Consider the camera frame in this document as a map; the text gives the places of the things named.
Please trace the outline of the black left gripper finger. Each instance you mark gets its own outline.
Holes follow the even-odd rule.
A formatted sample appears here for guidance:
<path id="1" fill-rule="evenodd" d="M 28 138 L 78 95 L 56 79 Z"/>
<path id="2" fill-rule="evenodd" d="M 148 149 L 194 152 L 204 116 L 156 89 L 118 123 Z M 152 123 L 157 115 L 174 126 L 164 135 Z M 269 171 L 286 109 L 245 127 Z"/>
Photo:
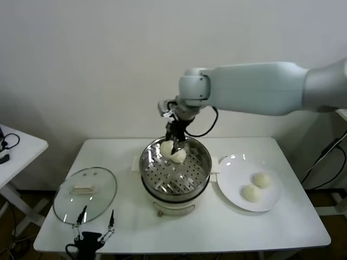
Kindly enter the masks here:
<path id="1" fill-rule="evenodd" d="M 83 240 L 83 235 L 82 235 L 80 226 L 81 226 L 82 221 L 84 219 L 84 215 L 86 213 L 86 209 L 87 209 L 87 205 L 85 205 L 83 207 L 82 212 L 77 217 L 76 223 L 72 225 L 72 230 L 73 230 L 74 240 L 75 241 Z"/>
<path id="2" fill-rule="evenodd" d="M 107 231 L 100 238 L 98 238 L 98 242 L 106 242 L 114 234 L 114 232 L 115 232 L 114 222 L 115 222 L 114 210 L 112 210 L 111 215 L 110 215 L 110 219 L 108 222 Z"/>

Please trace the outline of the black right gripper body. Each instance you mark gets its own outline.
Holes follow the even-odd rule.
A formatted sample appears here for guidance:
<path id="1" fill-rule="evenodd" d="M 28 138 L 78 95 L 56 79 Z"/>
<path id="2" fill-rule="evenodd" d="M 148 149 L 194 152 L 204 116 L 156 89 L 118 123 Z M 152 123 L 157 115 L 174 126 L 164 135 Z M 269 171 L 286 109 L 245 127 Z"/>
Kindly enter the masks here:
<path id="1" fill-rule="evenodd" d="M 185 130 L 187 126 L 186 121 L 173 121 L 166 124 L 166 130 L 172 130 L 173 137 L 178 138 L 180 142 L 184 142 L 186 140 Z"/>

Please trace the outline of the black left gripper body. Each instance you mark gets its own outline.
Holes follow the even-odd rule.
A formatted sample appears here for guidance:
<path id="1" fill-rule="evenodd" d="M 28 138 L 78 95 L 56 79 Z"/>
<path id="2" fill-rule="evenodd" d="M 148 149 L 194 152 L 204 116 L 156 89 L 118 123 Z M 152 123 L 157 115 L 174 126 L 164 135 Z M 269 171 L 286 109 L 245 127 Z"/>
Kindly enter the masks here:
<path id="1" fill-rule="evenodd" d="M 74 244 L 78 249 L 77 260 L 95 260 L 96 251 L 105 245 L 101 233 L 82 232 L 83 239 L 75 238 Z"/>

